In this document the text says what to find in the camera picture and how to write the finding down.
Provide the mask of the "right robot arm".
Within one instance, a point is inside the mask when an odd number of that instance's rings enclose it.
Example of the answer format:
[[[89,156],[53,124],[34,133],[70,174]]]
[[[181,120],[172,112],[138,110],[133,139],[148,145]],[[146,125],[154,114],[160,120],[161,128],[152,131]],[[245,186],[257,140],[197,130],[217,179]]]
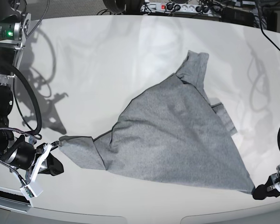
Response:
[[[44,145],[34,147],[35,140],[41,140],[42,115],[32,84],[20,72],[26,40],[32,35],[31,14],[25,0],[0,0],[0,162],[17,172],[22,169],[31,172],[44,154]],[[18,106],[16,81],[26,90],[31,104],[36,127],[22,117],[27,131],[10,127],[8,116],[13,106]]]

